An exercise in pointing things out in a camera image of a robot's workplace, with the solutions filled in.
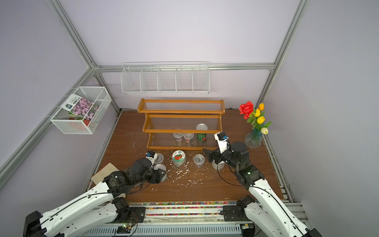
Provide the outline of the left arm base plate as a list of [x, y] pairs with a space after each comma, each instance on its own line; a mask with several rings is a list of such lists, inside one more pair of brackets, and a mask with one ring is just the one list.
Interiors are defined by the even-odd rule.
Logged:
[[126, 207], [116, 211], [117, 216], [112, 223], [143, 223], [146, 214], [145, 207]]

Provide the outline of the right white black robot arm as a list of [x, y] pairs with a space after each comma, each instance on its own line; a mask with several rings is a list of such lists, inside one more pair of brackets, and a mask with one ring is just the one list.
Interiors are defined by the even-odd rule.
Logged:
[[209, 162], [224, 162], [234, 169], [239, 187], [251, 194], [237, 202], [244, 216], [258, 225], [268, 237], [320, 237], [315, 228], [308, 228], [297, 218], [272, 190], [268, 181], [249, 157], [244, 143], [219, 142], [219, 148], [203, 149]]

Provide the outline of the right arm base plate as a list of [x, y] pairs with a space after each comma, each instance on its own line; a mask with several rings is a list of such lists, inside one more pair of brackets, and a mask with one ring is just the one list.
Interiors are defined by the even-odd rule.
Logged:
[[220, 214], [225, 222], [251, 222], [245, 214], [245, 209], [240, 205], [225, 205]]

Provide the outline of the clear jar red label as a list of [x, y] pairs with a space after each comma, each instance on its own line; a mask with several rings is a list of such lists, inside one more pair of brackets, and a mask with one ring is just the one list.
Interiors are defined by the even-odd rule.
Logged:
[[156, 153], [157, 158], [155, 160], [155, 165], [162, 164], [164, 162], [164, 156], [161, 153]]

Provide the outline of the clear jar silver lid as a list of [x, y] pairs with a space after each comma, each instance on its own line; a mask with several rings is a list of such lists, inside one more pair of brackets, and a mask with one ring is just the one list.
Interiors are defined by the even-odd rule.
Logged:
[[165, 165], [157, 164], [154, 166], [154, 170], [157, 171], [160, 182], [164, 182], [167, 179], [167, 169]]

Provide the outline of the clear jar purple label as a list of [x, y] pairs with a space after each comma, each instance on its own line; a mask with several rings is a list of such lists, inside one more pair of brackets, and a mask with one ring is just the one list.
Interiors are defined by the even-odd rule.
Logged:
[[193, 162], [194, 162], [195, 166], [202, 167], [204, 165], [204, 163], [205, 163], [205, 157], [204, 157], [204, 155], [202, 155], [202, 154], [196, 154], [193, 157]]

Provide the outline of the wooden two-tier shelf rack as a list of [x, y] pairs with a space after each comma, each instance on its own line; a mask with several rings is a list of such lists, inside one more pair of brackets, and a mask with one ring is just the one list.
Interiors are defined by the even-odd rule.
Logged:
[[[157, 100], [141, 99], [138, 112], [145, 115], [142, 128], [149, 135], [147, 148], [150, 150], [201, 151], [215, 149], [214, 134], [223, 130], [222, 116], [225, 114], [223, 100]], [[207, 140], [200, 143], [196, 139], [196, 126], [208, 126]], [[188, 144], [176, 142], [173, 133], [193, 133], [193, 141]]]

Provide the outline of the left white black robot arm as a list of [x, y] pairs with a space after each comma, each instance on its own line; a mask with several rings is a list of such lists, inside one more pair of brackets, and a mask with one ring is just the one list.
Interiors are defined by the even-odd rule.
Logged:
[[166, 169], [157, 168], [156, 157], [138, 159], [125, 171], [107, 175], [89, 191], [66, 204], [25, 218], [25, 237], [76, 237], [102, 224], [121, 222], [136, 224], [139, 216], [132, 213], [125, 196], [144, 183], [159, 184], [167, 178]]

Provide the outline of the strawberry lid seed jar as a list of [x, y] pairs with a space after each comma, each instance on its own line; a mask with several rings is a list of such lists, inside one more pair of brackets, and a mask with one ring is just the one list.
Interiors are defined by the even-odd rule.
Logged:
[[186, 154], [182, 150], [176, 150], [172, 154], [172, 162], [175, 167], [182, 166], [186, 161]]

